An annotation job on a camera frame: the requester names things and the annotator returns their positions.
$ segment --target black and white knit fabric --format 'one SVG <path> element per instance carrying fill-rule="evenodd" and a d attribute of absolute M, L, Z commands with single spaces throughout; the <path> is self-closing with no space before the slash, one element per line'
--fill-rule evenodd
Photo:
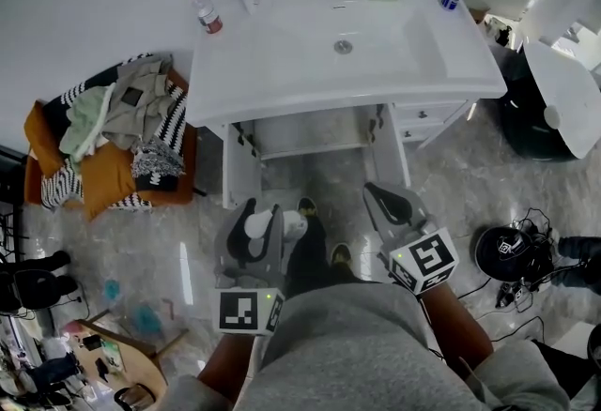
<path fill-rule="evenodd" d="M 69 199 L 82 202 L 84 187 L 82 176 L 73 171 L 69 160 L 65 160 L 65 165 L 52 177 L 41 179 L 41 203 L 44 207 L 53 209 L 62 206 Z"/>
<path fill-rule="evenodd" d="M 152 203 L 140 197 L 140 194 L 135 192 L 130 194 L 125 199 L 121 199 L 118 203 L 114 203 L 109 209 L 121 209 L 123 211 L 141 211 L 144 209 L 152 209 Z"/>
<path fill-rule="evenodd" d="M 167 79 L 167 92 L 175 101 L 148 143 L 134 151 L 131 175 L 137 190 L 177 189 L 184 173 L 182 145 L 186 129 L 186 92 Z"/>

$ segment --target gray clothing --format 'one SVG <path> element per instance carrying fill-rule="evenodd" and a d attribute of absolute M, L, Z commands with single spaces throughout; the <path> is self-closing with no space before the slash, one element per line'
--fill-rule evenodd
<path fill-rule="evenodd" d="M 426 343 L 415 297 L 390 284 L 341 284 L 284 305 L 262 368 L 239 411 L 560 411 L 569 400 L 531 342 L 506 344 L 468 384 Z M 161 411 L 227 411 L 231 404 L 185 376 Z"/>
<path fill-rule="evenodd" d="M 155 57 L 117 68 L 119 77 L 102 127 L 106 139 L 121 149 L 150 141 L 175 104 L 166 89 L 166 67 L 164 60 Z"/>

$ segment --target green cloth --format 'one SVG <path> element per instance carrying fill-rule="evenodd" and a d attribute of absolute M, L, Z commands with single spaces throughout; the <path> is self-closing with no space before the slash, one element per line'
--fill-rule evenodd
<path fill-rule="evenodd" d="M 71 157 L 72 164 L 79 162 L 85 155 L 85 152 L 80 153 L 80 148 L 97 125 L 106 90 L 104 86 L 87 89 L 75 98 L 73 105 L 67 111 L 67 118 L 71 125 L 61 139 L 59 149 Z"/>

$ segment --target wooden table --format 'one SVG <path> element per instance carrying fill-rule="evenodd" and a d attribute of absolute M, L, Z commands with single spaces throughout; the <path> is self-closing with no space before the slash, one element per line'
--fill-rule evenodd
<path fill-rule="evenodd" d="M 188 329 L 182 331 L 161 351 L 157 352 L 155 347 L 150 344 L 121 336 L 95 325 L 94 322 L 101 319 L 106 313 L 108 313 L 108 310 L 101 312 L 87 321 L 78 319 L 77 323 L 80 330 L 72 332 L 69 338 L 69 346 L 73 349 L 80 365 L 84 368 L 85 377 L 89 380 L 98 381 L 114 391 L 129 388 L 134 384 L 142 384 L 152 391 L 158 402 L 167 390 L 167 382 L 162 375 L 159 361 L 162 356 L 183 339 Z M 106 375 L 108 383 L 100 378 L 96 368 L 96 360 L 100 358 L 107 368 L 111 370 L 102 352 L 102 348 L 88 351 L 81 344 L 83 338 L 94 334 L 98 334 L 103 340 L 119 346 L 124 372 Z"/>

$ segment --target cabinet door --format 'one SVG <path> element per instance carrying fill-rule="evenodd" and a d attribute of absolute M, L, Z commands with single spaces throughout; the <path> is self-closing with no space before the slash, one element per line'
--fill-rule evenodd
<path fill-rule="evenodd" d="M 391 104 L 370 110 L 369 143 L 378 181 L 411 186 L 405 148 Z"/>
<path fill-rule="evenodd" d="M 247 199 L 261 199 L 261 157 L 231 124 L 224 125 L 223 207 L 235 209 Z"/>

